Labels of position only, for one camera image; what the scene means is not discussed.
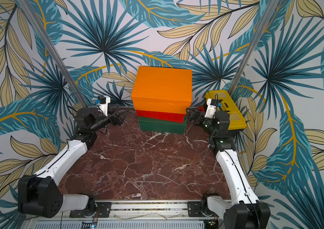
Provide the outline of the red shoebox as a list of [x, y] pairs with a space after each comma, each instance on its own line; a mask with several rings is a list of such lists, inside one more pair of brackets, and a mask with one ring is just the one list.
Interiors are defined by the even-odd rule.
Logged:
[[136, 110], [137, 116], [183, 123], [185, 114], [177, 114], [177, 113], [166, 113], [166, 112], [155, 112], [155, 111], [144, 111], [144, 110]]

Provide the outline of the orange shoebox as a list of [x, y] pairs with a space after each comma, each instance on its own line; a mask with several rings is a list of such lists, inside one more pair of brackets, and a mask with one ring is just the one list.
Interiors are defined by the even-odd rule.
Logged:
[[131, 98], [135, 110], [186, 114], [192, 103], [192, 70], [139, 66]]

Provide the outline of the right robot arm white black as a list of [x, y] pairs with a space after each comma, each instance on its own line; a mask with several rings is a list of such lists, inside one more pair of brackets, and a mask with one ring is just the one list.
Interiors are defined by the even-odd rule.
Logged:
[[186, 118], [209, 134], [208, 147], [223, 171], [231, 196], [228, 202], [218, 194], [204, 194], [201, 213], [222, 219], [226, 229], [265, 229], [271, 215], [270, 208], [254, 193], [241, 167], [228, 130], [229, 113], [214, 110], [211, 115], [206, 115], [188, 108]]

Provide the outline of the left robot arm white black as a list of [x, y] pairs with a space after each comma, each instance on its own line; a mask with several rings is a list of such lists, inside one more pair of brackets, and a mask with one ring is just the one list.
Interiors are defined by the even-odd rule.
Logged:
[[109, 114], [96, 107], [81, 108], [74, 118], [76, 129], [64, 149], [34, 175], [24, 175], [18, 184], [18, 211], [52, 218], [59, 212], [79, 211], [94, 217], [98, 211], [94, 197], [86, 194], [62, 194], [58, 185], [68, 170], [95, 143], [97, 131], [111, 124], [123, 124], [128, 112]]

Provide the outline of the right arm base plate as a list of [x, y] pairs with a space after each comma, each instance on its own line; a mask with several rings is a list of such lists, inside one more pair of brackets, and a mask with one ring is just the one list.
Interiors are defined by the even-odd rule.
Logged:
[[209, 210], [207, 203], [203, 201], [188, 201], [187, 202], [189, 217], [212, 217], [215, 213]]

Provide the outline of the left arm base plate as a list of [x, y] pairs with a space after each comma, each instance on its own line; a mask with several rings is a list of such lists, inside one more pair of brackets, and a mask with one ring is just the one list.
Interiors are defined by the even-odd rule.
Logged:
[[110, 202], [89, 202], [83, 210], [73, 210], [70, 212], [70, 218], [108, 218], [110, 215]]

